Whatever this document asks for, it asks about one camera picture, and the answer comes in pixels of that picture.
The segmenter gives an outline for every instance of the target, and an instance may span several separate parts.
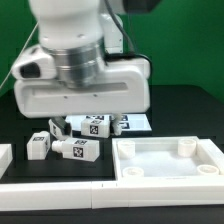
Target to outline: white container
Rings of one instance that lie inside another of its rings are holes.
[[[65,159],[76,159],[94,162],[100,155],[99,141],[68,138],[65,141],[54,141],[52,150],[63,154]]]

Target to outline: black table surface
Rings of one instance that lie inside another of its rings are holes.
[[[134,133],[136,137],[198,136],[211,139],[224,151],[224,104],[203,89],[153,86],[151,101],[146,115],[152,133]],[[0,144],[11,143],[14,158],[0,183],[114,180],[111,138],[101,140],[101,155],[95,163],[64,161],[54,152],[46,161],[27,161],[28,140],[34,132],[48,130],[48,120],[22,116],[13,91],[0,98]],[[206,224],[223,220],[224,205],[0,212],[1,223]]]

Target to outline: white cube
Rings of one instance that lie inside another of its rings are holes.
[[[81,123],[81,134],[99,138],[109,138],[110,121],[98,119],[85,119]]]
[[[28,160],[44,160],[51,147],[50,133],[34,133],[27,144]]]

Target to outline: green backdrop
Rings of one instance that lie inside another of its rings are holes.
[[[224,0],[163,0],[151,14],[122,19],[153,61],[154,85],[197,85],[224,102]],[[1,0],[0,82],[34,25],[27,0]],[[4,91],[12,86],[11,78]]]

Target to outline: small white block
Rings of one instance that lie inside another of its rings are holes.
[[[12,161],[12,147],[11,145],[0,145],[0,178],[7,170]]]
[[[65,159],[76,159],[94,162],[100,155],[99,141],[68,138],[66,141],[55,141],[52,150],[63,154]]]
[[[34,133],[27,144],[28,160],[44,160],[50,146],[50,133],[46,131]]]
[[[109,138],[110,121],[99,119],[85,119],[81,123],[81,134],[99,138]]]

